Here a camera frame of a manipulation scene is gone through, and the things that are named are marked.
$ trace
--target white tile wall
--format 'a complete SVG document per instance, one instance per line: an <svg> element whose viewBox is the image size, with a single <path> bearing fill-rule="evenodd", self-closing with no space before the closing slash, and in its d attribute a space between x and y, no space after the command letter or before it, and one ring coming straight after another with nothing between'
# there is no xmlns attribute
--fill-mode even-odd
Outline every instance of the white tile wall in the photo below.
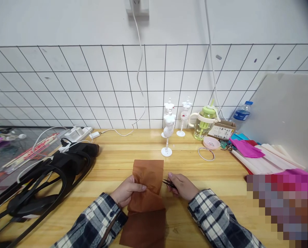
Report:
<svg viewBox="0 0 308 248"><path fill-rule="evenodd" d="M308 74L308 44L218 44L212 53L226 119L267 73ZM131 128L144 111L140 54L137 45L0 47L0 125ZM215 99L209 56L208 45L144 45L146 108L135 127L162 128L169 98L177 128L188 96L192 112Z"/></svg>

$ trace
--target mannequin figurine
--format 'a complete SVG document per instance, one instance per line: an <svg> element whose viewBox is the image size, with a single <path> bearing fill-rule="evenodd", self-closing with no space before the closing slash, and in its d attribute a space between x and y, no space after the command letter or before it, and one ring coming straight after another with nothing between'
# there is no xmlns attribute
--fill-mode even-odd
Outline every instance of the mannequin figurine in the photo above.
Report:
<svg viewBox="0 0 308 248"><path fill-rule="evenodd" d="M169 110L172 111L172 109L174 108L174 104L171 103L171 98L169 98L169 101L167 103L164 104L164 108L165 108L165 113L163 115L163 118L169 113Z"/></svg>
<svg viewBox="0 0 308 248"><path fill-rule="evenodd" d="M161 154L165 157L170 157L172 154L172 150L168 147L169 137L174 133L174 124L176 120L176 115L172 114L171 110L169 110L168 114L163 117L166 127L163 130L164 136L167 138L166 147L161 149Z"/></svg>
<svg viewBox="0 0 308 248"><path fill-rule="evenodd" d="M188 120L188 116L189 116L188 110L193 105L193 103L189 102L189 97L188 97L187 101L183 102L182 105L183 105L183 111L181 112L182 127L181 127L181 129L179 131L177 131L177 135L179 137L184 137L185 136L185 132L183 131L183 125L184 125L184 121Z"/></svg>

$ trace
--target person's left hand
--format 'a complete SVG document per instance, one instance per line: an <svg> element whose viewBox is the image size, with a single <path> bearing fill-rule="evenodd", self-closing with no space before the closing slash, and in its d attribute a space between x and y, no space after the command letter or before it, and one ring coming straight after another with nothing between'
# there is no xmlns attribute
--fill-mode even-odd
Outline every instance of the person's left hand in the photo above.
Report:
<svg viewBox="0 0 308 248"><path fill-rule="evenodd" d="M133 192L143 192L146 189L147 187L145 185L136 184L133 175L131 175L110 194L110 197L113 198L117 205L123 208L131 201Z"/></svg>

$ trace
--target power outlet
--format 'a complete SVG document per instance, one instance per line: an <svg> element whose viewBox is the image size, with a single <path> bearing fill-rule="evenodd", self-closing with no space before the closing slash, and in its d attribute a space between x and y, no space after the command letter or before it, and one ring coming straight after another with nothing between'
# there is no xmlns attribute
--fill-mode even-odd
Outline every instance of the power outlet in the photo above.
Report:
<svg viewBox="0 0 308 248"><path fill-rule="evenodd" d="M132 16L132 9L129 0L124 0L126 12ZM131 0L135 16L149 16L150 15L150 0Z"/></svg>

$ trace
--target person's right hand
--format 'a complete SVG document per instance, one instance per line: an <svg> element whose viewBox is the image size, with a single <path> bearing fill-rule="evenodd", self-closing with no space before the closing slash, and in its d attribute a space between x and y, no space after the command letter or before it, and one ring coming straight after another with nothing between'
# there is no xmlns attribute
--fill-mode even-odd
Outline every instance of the person's right hand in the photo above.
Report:
<svg viewBox="0 0 308 248"><path fill-rule="evenodd" d="M172 181L177 189L168 187L168 191L172 192L174 195L180 195L185 200L190 201L192 200L199 190L194 184L184 175L182 174L172 174L171 172L168 173L168 180Z"/></svg>

